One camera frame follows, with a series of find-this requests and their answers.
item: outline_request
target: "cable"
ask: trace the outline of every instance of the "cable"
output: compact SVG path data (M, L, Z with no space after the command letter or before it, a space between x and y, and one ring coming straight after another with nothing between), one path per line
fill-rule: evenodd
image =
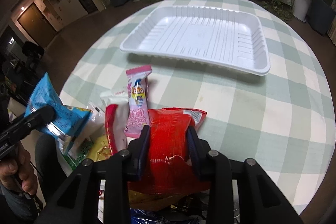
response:
M43 178L42 174L40 173L40 171L38 171L38 169L36 168L36 166L32 162L30 162L30 164L34 167L34 169L41 176L41 178Z

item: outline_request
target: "plastic wrapper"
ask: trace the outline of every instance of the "plastic wrapper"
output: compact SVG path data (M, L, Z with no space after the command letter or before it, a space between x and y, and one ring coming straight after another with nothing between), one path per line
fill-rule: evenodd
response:
M111 154L127 148L125 126L128 119L129 104L126 89L109 90L100 94L105 110L105 130Z
M186 216L198 216L206 220L209 207L209 193L196 193L181 198L170 205L170 211L183 213Z
M129 117L125 135L139 138L144 125L149 124L147 107L147 76L152 72L150 65L129 69L126 71L129 97Z
M76 158L73 158L70 153L68 153L68 155L63 155L63 158L69 164L70 168L75 170L76 167L87 157L92 146L93 142L87 138L78 147Z
M73 159L77 158L79 147L84 140L96 133L105 123L105 113L99 107L95 106L92 102L89 102L87 109L91 111L90 118L83 130L73 140L73 146L68 153Z
M136 191L128 190L129 206L134 209L159 211L163 208L177 203L184 195L167 195L167 194L143 194Z
M96 161L107 160L111 156L107 136L102 135L95 141L87 156L88 159Z
M194 118L185 109L150 109L150 147L141 181L129 182L129 189L147 194L192 194L210 188L200 182L187 163L188 147L185 132L195 126ZM192 109L201 118L206 112Z
M55 119L37 130L57 139L62 154L66 155L73 145L73 139L86 125L91 112L87 109L64 106L48 74L45 73L29 98L25 117L47 104L55 109Z
M191 218L181 221L169 221L164 216L159 215L158 213L130 209L131 210L131 222L132 224L200 224L200 220L197 218Z

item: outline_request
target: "checkered tablecloth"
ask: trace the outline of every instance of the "checkered tablecloth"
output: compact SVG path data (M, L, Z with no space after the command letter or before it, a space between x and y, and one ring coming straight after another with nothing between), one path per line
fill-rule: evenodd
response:
M200 5L259 17L269 50L266 76L119 50L153 9ZM199 137L233 160L255 158L298 213L314 196L335 147L329 86L314 53L286 23L247 0L165 0L105 33L78 62L61 92L64 104L101 105L100 93L126 86L125 69L151 64L151 108L193 107L208 112Z

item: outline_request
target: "red snack bag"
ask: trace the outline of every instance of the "red snack bag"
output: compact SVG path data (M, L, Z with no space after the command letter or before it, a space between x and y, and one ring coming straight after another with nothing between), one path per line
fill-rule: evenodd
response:
M189 125L195 126L196 116L184 113L185 110L188 109L148 110L151 136L146 169L141 181L129 183L130 190L146 194L192 194L210 188L210 183L200 182L187 164L185 132ZM197 114L199 127L206 112L192 111Z
M196 130L198 130L207 115L207 112L196 108L164 107L162 109L174 110L174 113L190 115L194 119Z
M105 110L105 130L107 141L109 142L109 147L111 151L111 155L114 155L118 152L116 147L116 142L114 140L113 134L113 123L114 123L114 116L116 113L118 105L109 105Z

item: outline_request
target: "finger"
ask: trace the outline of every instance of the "finger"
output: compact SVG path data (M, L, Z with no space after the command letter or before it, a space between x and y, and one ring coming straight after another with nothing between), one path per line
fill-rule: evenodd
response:
M27 180L33 173L34 169L30 163L26 162L24 165L19 166L18 175L21 180Z
M14 175L17 171L16 161L13 159L10 160L1 160L0 161L0 179L1 181L6 178Z
M27 150L25 150L22 143L18 143L18 159L22 165L30 162L30 154Z
M36 193L37 177L35 174L30 175L24 182L22 182L22 189L30 195L34 195Z

